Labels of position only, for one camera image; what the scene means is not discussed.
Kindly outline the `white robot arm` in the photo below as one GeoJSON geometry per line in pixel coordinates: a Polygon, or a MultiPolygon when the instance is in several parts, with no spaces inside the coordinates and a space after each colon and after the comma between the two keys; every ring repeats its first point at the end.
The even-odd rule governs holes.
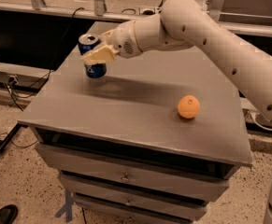
{"type": "Polygon", "coordinates": [[[166,0],[157,14],[127,21],[99,36],[87,65],[132,58],[149,50],[196,46],[272,125],[272,56],[221,27],[194,0],[166,0]]]}

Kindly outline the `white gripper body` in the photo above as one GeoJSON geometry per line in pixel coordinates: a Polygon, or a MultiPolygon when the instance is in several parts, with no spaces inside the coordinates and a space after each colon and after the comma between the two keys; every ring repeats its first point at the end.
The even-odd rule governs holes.
{"type": "Polygon", "coordinates": [[[129,59],[142,54],[136,42],[136,22],[121,23],[112,31],[110,44],[118,51],[118,55],[129,59]]]}

